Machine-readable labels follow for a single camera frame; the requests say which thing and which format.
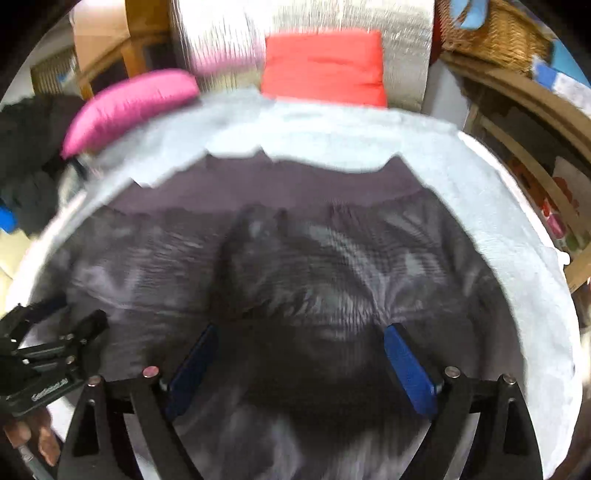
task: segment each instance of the finger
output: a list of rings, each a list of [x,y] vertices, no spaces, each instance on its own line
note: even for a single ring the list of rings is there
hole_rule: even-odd
[[[13,448],[18,448],[31,439],[31,429],[23,421],[14,421],[10,425],[5,426],[4,432]]]
[[[53,430],[48,427],[39,429],[39,453],[51,466],[55,466],[60,457],[60,445]]]

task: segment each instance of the white fabric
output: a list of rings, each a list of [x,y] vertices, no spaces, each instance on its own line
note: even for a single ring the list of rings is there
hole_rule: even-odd
[[[453,125],[403,111],[274,102],[251,90],[210,95],[106,149],[97,160],[105,178],[62,219],[59,233],[46,232],[39,243],[46,242],[50,254],[131,179],[155,186],[207,152],[243,157],[259,149],[271,158],[343,171],[377,170],[400,154],[438,194],[505,291],[525,358],[523,389],[544,477],[551,476],[567,453],[581,404],[576,312],[559,255],[515,181]],[[9,295],[13,304],[28,301],[43,261],[37,259],[36,271],[19,273]]]

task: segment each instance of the wooden shelf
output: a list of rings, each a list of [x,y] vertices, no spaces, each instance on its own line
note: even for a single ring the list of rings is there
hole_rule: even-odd
[[[591,163],[591,119],[533,80],[490,63],[444,52],[449,69],[512,99],[554,128]]]

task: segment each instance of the black metal frame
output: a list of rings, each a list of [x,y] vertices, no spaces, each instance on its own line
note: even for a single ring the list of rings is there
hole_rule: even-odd
[[[97,310],[60,340],[19,348],[36,323],[66,307],[64,294],[17,306],[0,322],[0,411],[18,419],[31,410],[79,388],[88,376],[82,349],[107,327],[105,312]]]
[[[85,386],[61,454],[59,480],[140,480],[124,414],[135,413],[163,480],[202,480],[161,408],[158,377]]]

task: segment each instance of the clothing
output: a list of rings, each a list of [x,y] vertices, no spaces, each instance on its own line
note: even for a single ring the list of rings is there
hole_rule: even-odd
[[[0,199],[27,235],[40,233],[57,212],[59,156],[70,122],[84,100],[37,95],[0,111]]]
[[[230,162],[205,170],[223,176]],[[241,162],[261,166],[260,158]],[[216,323],[217,358],[176,424],[204,478],[397,478],[428,425],[388,375],[385,327],[404,322],[439,365],[522,381],[517,330],[486,262],[399,158],[379,177],[394,186],[389,198],[383,188],[375,199],[369,188],[341,188],[373,174],[318,170],[305,167],[299,189],[283,180],[297,192],[287,207],[270,193],[281,194],[277,185],[244,183],[258,205],[97,211],[35,289],[33,301],[67,291],[72,310],[35,327],[34,337],[55,339],[103,309],[109,331],[93,347],[99,372],[115,380],[165,365]],[[302,193],[307,178],[321,177],[316,196]]]
[[[295,161],[273,162],[264,152],[251,158],[205,158],[157,188],[129,186],[109,204],[123,213],[154,213],[174,207],[191,212],[236,212],[260,203],[273,208],[353,202],[369,206],[420,188],[401,158],[377,171],[349,174]]]
[[[61,143],[84,100],[70,95],[36,95],[0,111],[0,187],[44,168],[55,178],[63,170]]]
[[[43,231],[57,212],[56,182],[38,170],[21,180],[13,180],[0,189],[0,199],[27,236]]]

